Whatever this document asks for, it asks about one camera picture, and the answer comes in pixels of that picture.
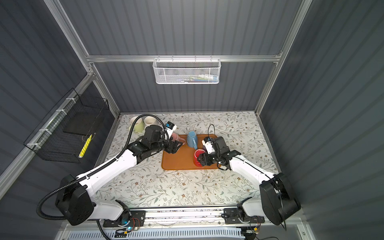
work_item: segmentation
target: pink mug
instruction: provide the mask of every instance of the pink mug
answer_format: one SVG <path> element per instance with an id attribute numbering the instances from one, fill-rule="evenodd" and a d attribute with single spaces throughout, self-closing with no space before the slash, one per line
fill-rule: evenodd
<path id="1" fill-rule="evenodd" d="M 172 140 L 171 141 L 179 141 L 179 142 L 182 142 L 183 143 L 183 145 L 186 143 L 186 140 L 184 139 L 184 138 L 182 138 L 182 137 L 180 137 L 177 133 L 172 133 L 172 135 L 171 135 L 171 137 L 172 137 Z"/>

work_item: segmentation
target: green mug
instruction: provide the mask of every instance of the green mug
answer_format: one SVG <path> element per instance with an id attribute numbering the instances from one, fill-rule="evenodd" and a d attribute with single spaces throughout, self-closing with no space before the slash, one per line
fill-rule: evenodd
<path id="1" fill-rule="evenodd" d="M 131 126 L 129 127 L 129 129 L 131 129 L 131 127 L 132 127 L 132 123 L 133 123 L 133 121 L 135 121 L 135 119 L 137 118 L 137 116 L 136 117 L 133 117 L 133 118 L 131 118 L 130 119 L 130 123 L 131 123 Z M 142 132 L 143 130 L 144 130 L 144 122 L 143 122 L 143 120 L 140 118 L 139 120 L 137 120 L 136 121 L 136 124 L 135 124 L 135 126 L 133 127 L 133 130 L 135 131 L 135 132 Z"/>

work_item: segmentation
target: blue mug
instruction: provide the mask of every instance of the blue mug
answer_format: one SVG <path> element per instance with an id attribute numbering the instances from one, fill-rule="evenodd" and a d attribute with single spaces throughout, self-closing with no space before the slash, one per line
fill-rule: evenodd
<path id="1" fill-rule="evenodd" d="M 195 150 L 197 150 L 197 134 L 195 131 L 190 131 L 187 134 L 187 144 L 188 147 L 193 147 Z"/>

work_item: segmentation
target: white mesh basket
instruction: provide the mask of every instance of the white mesh basket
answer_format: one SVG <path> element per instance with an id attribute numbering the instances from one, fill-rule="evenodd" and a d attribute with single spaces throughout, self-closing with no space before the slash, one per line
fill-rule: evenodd
<path id="1" fill-rule="evenodd" d="M 153 71 L 158 84 L 217 84 L 221 62 L 161 61 L 154 59 Z"/>

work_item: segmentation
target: basket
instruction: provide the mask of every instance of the basket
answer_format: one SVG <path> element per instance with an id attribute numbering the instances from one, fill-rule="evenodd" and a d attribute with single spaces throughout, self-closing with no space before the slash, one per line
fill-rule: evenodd
<path id="1" fill-rule="evenodd" d="M 41 159 L 80 163 L 109 110 L 104 98 L 76 95 L 42 131 L 35 143 L 24 142 Z"/>
<path id="2" fill-rule="evenodd" d="M 153 71 L 158 84 L 217 84 L 221 62 L 161 61 L 154 59 Z"/>

